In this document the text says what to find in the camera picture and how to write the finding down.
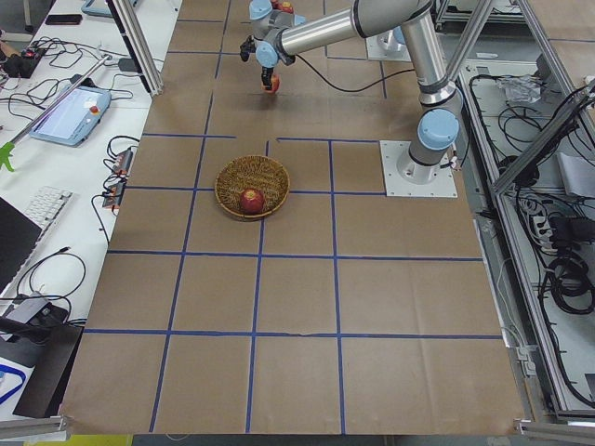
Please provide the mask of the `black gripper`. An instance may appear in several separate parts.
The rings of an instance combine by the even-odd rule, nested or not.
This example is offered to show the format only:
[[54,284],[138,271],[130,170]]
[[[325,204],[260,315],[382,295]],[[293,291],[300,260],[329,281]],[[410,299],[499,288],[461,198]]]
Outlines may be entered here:
[[[252,36],[248,36],[241,44],[240,44],[240,58],[243,62],[248,62],[250,56],[255,54],[257,50],[257,46],[255,40]],[[269,77],[274,74],[273,68],[263,67],[261,70],[261,78],[262,77]],[[265,78],[262,80],[262,87],[264,89],[271,89],[271,79]]]

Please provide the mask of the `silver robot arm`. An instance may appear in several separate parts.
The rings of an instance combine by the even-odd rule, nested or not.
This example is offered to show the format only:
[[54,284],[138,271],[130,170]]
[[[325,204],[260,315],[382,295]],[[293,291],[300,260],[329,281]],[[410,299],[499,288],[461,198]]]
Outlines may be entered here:
[[290,65],[296,56],[358,36],[375,37],[399,28],[410,55],[424,112],[416,136],[397,162],[403,179],[429,184],[459,129],[460,95],[447,72],[430,16],[429,1],[355,1],[352,6],[317,20],[306,20],[279,1],[249,4],[252,33],[240,45],[240,57],[254,54],[261,66],[263,88],[274,92],[274,68]]

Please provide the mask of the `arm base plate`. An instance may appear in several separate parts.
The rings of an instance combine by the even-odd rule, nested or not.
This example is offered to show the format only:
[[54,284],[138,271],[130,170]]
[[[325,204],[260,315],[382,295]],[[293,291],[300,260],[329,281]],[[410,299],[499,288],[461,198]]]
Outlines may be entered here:
[[434,166],[417,164],[410,156],[409,141],[380,140],[380,158],[388,197],[446,198],[457,197],[455,179],[444,155]]
[[367,58],[379,61],[410,62],[401,27],[366,39]]

